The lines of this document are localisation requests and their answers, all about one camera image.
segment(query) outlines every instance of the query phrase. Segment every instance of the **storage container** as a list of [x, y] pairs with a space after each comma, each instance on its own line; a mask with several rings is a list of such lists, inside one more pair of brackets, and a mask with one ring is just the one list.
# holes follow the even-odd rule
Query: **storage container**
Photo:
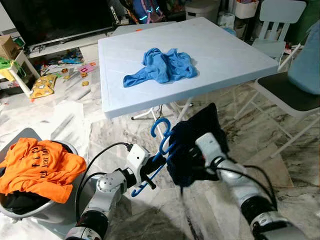
[[220, 0], [193, 0], [185, 4], [185, 18], [187, 20], [204, 17], [217, 23]]
[[235, 3], [235, 16], [239, 19], [249, 19], [255, 16], [259, 1], [250, 3]]

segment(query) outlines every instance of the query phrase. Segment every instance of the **light blue cushion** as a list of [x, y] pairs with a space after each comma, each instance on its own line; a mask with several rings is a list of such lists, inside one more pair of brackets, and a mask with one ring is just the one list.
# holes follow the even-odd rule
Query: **light blue cushion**
[[320, 95], [320, 20], [310, 30], [302, 51], [293, 61], [288, 77], [301, 90]]

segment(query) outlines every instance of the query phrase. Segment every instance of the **blue cloth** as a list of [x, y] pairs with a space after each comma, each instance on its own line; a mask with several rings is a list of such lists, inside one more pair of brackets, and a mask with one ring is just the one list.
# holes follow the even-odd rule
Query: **blue cloth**
[[303, 49], [293, 61], [288, 77], [302, 91], [320, 95], [320, 20], [309, 32]]
[[182, 78], [192, 78], [197, 75], [196, 68], [191, 64], [190, 56], [185, 52], [170, 49], [167, 54], [158, 48], [151, 48], [144, 53], [143, 65], [140, 71], [127, 75], [123, 79], [125, 88], [154, 79], [160, 84], [178, 81]]

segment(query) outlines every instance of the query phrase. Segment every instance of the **orange t-shirt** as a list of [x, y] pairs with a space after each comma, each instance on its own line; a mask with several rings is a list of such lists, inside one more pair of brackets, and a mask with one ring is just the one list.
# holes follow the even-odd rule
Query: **orange t-shirt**
[[59, 143], [20, 138], [0, 163], [0, 168], [6, 168], [0, 177], [0, 192], [32, 192], [64, 204], [72, 182], [86, 167], [83, 157], [68, 153]]

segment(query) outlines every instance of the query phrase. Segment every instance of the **white plastic table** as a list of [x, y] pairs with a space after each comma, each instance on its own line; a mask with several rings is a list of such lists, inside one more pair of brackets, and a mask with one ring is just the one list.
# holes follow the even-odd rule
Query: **white plastic table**
[[[168, 84], [148, 80], [124, 88], [124, 76], [144, 67], [141, 62], [150, 48], [188, 53], [198, 75]], [[183, 115], [196, 95], [272, 75], [278, 68], [275, 60], [203, 17], [103, 38], [98, 41], [98, 52], [102, 110], [107, 118], [188, 99]]]

